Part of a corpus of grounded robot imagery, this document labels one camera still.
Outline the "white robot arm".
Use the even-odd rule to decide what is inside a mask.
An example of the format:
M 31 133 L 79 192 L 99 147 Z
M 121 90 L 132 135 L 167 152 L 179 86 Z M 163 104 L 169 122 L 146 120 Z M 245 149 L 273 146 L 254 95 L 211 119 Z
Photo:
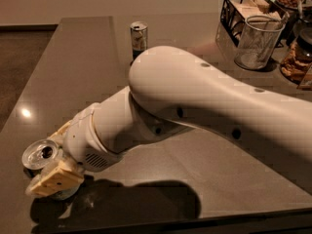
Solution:
M 133 62 L 127 87 L 24 151 L 23 165 L 37 173 L 26 192 L 69 195 L 84 172 L 101 172 L 186 127 L 225 137 L 309 191 L 311 116 L 309 101 L 242 83 L 184 50 L 154 47 Z

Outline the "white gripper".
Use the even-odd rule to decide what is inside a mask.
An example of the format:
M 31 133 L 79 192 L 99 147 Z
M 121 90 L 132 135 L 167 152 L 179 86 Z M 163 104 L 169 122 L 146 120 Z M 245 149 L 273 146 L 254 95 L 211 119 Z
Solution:
M 89 172 L 101 172 L 122 159 L 101 143 L 94 123 L 97 109 L 99 104 L 93 103 L 49 136 L 49 140 L 62 144 L 63 150 Z M 85 170 L 76 162 L 65 159 L 26 166 L 31 181 L 25 193 L 48 197 L 79 187 L 84 181 Z

